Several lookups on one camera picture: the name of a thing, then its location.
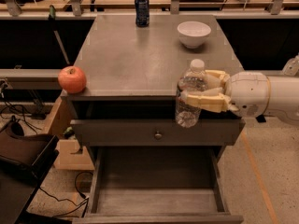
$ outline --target black soda can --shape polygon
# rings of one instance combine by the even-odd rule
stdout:
[[[136,25],[148,26],[150,24],[150,0],[135,0]]]

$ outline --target white bowl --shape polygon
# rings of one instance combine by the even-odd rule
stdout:
[[[188,49],[201,46],[210,33],[211,28],[199,21],[185,21],[178,26],[178,38]]]

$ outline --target apple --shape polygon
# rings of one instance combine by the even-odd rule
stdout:
[[[79,93],[86,86],[86,76],[77,66],[67,66],[58,74],[58,83],[68,93]]]

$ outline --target bottle cap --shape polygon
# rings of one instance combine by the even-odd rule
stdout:
[[[204,63],[204,61],[202,61],[200,59],[194,59],[190,63],[190,69],[193,72],[201,72],[201,71],[205,70],[205,63]]]

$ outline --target drawer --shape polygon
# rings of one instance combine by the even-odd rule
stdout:
[[[99,147],[90,201],[73,223],[242,223],[208,147]]]
[[[200,119],[189,129],[173,119],[73,119],[79,142],[93,146],[233,145],[244,124],[240,119]]]

